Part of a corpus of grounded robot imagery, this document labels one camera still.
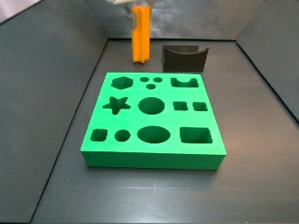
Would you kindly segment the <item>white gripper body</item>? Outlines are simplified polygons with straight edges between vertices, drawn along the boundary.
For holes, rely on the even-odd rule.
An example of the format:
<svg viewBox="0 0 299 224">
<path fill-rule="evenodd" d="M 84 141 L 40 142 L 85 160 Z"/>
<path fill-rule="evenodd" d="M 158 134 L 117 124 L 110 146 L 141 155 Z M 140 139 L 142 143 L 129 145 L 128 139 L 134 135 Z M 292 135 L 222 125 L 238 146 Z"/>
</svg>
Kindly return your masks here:
<svg viewBox="0 0 299 224">
<path fill-rule="evenodd" d="M 154 4 L 154 0 L 105 0 L 110 4 Z"/>
</svg>

